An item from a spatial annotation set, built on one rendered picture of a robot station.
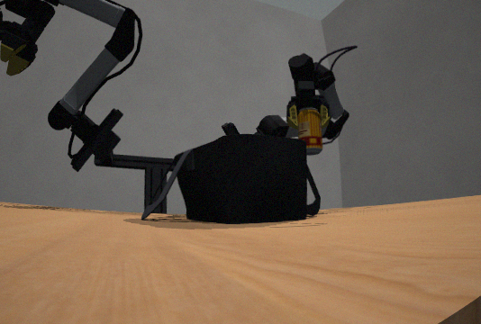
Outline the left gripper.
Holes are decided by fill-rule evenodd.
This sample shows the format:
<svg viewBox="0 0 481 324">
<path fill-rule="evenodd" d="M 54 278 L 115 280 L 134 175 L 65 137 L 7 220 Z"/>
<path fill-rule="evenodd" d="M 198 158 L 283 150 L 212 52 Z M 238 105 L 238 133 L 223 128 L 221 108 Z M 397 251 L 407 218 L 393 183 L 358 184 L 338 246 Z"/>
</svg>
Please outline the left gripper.
<svg viewBox="0 0 481 324">
<path fill-rule="evenodd" d="M 286 121 L 289 127 L 292 127 L 298 130 L 297 115 L 299 114 L 299 111 L 303 108 L 316 108 L 318 110 L 319 114 L 321 115 L 322 129 L 329 125 L 330 106 L 327 104 L 327 100 L 326 98 L 324 98 L 324 95 L 313 94 L 313 96 L 310 96 L 310 95 L 297 96 L 297 89 L 296 89 L 295 96 L 291 96 L 291 101 L 288 102 L 287 109 L 286 109 Z M 292 114 L 295 114 L 295 115 L 292 115 Z"/>
</svg>

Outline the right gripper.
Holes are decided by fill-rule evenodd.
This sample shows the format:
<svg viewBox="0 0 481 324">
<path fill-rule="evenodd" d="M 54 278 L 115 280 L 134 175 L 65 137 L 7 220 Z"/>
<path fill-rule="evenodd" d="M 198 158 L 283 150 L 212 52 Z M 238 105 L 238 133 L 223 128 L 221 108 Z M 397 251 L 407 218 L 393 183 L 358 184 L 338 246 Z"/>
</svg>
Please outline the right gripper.
<svg viewBox="0 0 481 324">
<path fill-rule="evenodd" d="M 28 16 L 22 25 L 17 22 L 8 23 L 4 29 L 0 49 L 0 59 L 3 62 L 9 60 L 7 75 L 20 74 L 31 65 L 38 51 L 35 42 L 43 31 L 43 24 L 31 16 Z"/>
</svg>

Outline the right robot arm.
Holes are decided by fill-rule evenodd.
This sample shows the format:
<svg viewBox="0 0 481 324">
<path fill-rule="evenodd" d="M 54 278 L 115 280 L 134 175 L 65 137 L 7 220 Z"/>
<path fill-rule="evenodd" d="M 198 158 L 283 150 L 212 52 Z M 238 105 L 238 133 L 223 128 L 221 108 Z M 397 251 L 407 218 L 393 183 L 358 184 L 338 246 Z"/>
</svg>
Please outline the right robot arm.
<svg viewBox="0 0 481 324">
<path fill-rule="evenodd" d="M 64 97 L 54 105 L 48 115 L 51 128 L 61 131 L 71 127 L 71 131 L 83 141 L 83 147 L 70 163 L 74 166 L 117 112 L 112 109 L 106 116 L 107 118 L 105 117 L 98 126 L 84 113 L 81 114 L 79 109 L 113 68 L 122 62 L 134 48 L 135 15 L 132 9 L 128 7 L 124 9 L 105 0 L 6 0 L 5 9 L 24 18 L 34 17 L 43 23 L 45 28 L 55 14 L 54 7 L 49 3 L 57 7 L 59 3 L 66 5 L 116 28 L 104 50 Z"/>
</svg>

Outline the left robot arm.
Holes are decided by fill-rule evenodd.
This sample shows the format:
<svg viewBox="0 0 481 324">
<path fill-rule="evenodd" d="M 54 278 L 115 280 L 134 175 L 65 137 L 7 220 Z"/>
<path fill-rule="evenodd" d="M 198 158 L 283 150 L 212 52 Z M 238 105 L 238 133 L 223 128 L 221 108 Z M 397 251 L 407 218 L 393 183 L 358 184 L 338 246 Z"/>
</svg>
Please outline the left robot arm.
<svg viewBox="0 0 481 324">
<path fill-rule="evenodd" d="M 329 125 L 322 129 L 322 138 L 332 140 L 337 136 L 349 118 L 349 113 L 344 110 L 340 103 L 335 88 L 336 80 L 332 71 L 320 64 L 316 70 L 317 73 L 312 74 L 317 63 L 318 62 L 313 63 L 313 58 L 305 53 L 300 56 L 294 56 L 288 60 L 291 75 L 294 79 L 295 90 L 297 89 L 297 95 L 313 96 L 315 95 L 315 90 L 318 90 L 320 95 L 324 95 L 324 98 L 327 99 L 327 104 L 330 106 L 330 116 L 336 120 L 342 115 L 335 123 L 333 123 L 330 118 Z M 254 134 L 257 135 L 284 138 L 298 137 L 298 130 L 287 126 L 286 118 L 281 118 L 279 115 L 268 115 L 264 117 L 256 129 L 257 132 Z"/>
</svg>

